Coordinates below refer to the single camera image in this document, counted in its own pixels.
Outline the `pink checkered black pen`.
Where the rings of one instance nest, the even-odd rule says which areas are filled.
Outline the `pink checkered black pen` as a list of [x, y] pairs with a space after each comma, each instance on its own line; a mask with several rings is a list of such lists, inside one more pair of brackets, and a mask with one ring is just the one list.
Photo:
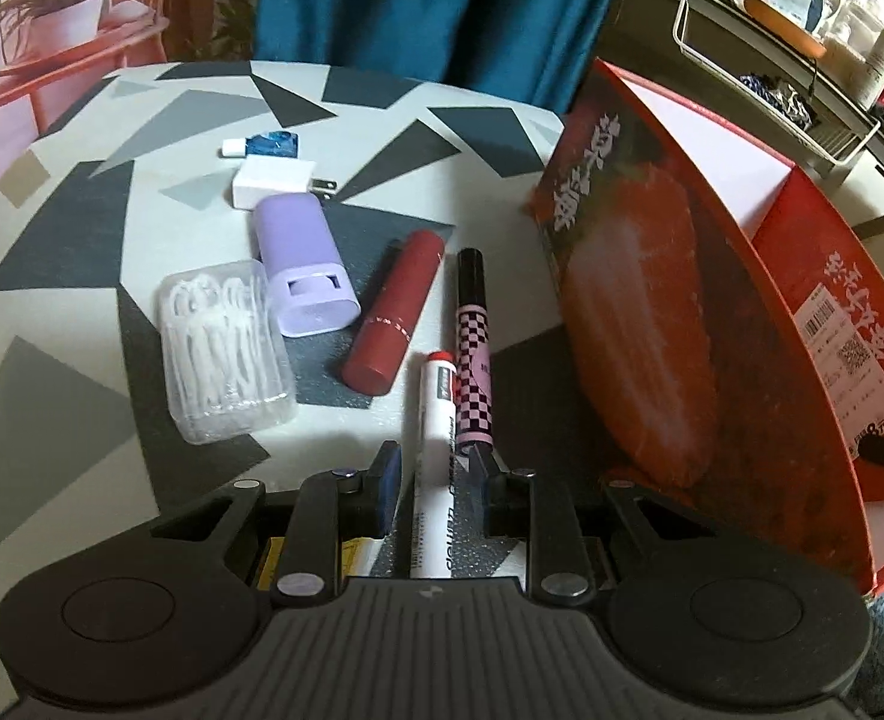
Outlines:
[[456, 450], [494, 447], [494, 406], [490, 385], [489, 312], [483, 252], [466, 249], [456, 259]]

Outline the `red white marker pen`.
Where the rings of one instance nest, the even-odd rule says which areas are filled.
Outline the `red white marker pen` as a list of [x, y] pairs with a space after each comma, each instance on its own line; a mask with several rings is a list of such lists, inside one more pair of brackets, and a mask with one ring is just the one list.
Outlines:
[[455, 447], [455, 359], [447, 351], [425, 358], [419, 385], [419, 447], [417, 447], [412, 553], [414, 578], [450, 578], [451, 456]]

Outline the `red lipstick tube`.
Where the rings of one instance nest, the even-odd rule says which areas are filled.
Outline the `red lipstick tube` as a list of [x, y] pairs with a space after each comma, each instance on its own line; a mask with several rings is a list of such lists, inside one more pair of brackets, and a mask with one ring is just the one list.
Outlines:
[[354, 392], [381, 397], [393, 387], [444, 254], [444, 239], [428, 229], [406, 239], [344, 362]]

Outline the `red strawberry cardboard box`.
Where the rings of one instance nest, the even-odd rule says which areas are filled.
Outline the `red strawberry cardboard box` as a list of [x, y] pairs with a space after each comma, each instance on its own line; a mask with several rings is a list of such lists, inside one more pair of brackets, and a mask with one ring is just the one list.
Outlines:
[[800, 166], [597, 62], [531, 197], [586, 398], [634, 472], [884, 592], [884, 277]]

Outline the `purple plastic case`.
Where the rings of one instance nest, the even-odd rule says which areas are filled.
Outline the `purple plastic case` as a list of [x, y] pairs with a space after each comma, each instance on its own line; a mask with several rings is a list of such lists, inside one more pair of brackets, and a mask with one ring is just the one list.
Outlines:
[[360, 316], [359, 299], [313, 193], [263, 199], [253, 210], [253, 223], [284, 337], [336, 332]]

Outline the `white power adapter plug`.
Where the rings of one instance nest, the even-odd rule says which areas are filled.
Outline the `white power adapter plug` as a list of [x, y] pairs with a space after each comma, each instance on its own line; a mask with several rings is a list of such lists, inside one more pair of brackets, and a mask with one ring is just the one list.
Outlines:
[[250, 211], [261, 200], [282, 193], [334, 192], [336, 182], [316, 177], [315, 167], [314, 161], [297, 158], [247, 156], [233, 176], [230, 202], [235, 210]]

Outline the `blue correction tape dispenser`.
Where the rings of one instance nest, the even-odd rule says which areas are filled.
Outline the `blue correction tape dispenser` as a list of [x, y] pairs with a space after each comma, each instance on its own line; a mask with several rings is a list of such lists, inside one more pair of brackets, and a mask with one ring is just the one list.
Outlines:
[[298, 135], [287, 130], [274, 130], [251, 137], [225, 138], [220, 145], [220, 156], [227, 160], [238, 160], [247, 156], [297, 158]]

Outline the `geometric patterned table cover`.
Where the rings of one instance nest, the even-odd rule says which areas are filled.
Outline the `geometric patterned table cover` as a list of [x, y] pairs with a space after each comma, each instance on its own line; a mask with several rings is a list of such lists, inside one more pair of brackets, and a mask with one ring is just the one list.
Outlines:
[[[561, 135], [547, 110], [324, 65], [121, 70], [0, 180], [0, 601], [30, 572], [235, 481], [292, 489], [417, 444], [422, 358], [447, 348], [440, 268], [389, 394], [349, 390], [354, 335], [287, 343], [275, 383], [268, 300], [227, 138], [284, 128], [332, 187], [323, 205], [355, 296], [428, 229], [481, 250], [497, 445], [540, 455], [569, 359], [526, 200]], [[0, 713], [15, 692], [0, 662]]]

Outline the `white lotion bottle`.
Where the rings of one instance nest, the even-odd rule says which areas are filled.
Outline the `white lotion bottle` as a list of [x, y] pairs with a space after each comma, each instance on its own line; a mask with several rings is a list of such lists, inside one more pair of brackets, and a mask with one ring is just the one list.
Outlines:
[[863, 62], [850, 75], [850, 96], [863, 109], [870, 109], [884, 89], [884, 29], [876, 37]]

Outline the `cotton swab container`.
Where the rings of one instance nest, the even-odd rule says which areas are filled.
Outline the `cotton swab container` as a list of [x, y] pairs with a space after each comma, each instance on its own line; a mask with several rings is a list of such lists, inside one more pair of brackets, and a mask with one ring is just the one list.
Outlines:
[[850, 44], [849, 18], [835, 20], [823, 36], [824, 55], [819, 66], [832, 76], [846, 76], [862, 65], [862, 54]]

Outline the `orange oval tray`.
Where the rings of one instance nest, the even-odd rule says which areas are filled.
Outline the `orange oval tray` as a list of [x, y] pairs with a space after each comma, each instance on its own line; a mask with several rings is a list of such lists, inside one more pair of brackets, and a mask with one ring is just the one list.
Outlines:
[[816, 37], [795, 25], [787, 16], [772, 8], [764, 0], [743, 0], [746, 13], [775, 36], [780, 37], [784, 43], [792, 46], [796, 52], [805, 55], [806, 59], [821, 60], [826, 54], [826, 48]]

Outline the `cluttered white desk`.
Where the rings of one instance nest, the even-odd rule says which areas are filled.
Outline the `cluttered white desk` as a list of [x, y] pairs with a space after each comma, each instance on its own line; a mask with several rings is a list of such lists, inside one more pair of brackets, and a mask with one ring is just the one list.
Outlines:
[[[600, 52], [739, 125], [824, 187], [839, 187], [863, 156], [884, 181], [884, 115], [732, 0], [616, 0]], [[855, 232], [882, 241], [884, 211]]]

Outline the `blue curtain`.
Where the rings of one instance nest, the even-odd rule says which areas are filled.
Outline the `blue curtain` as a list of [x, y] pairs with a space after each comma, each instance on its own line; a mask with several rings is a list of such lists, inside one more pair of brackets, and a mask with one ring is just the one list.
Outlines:
[[613, 0], [258, 0], [253, 54], [384, 71], [562, 114]]

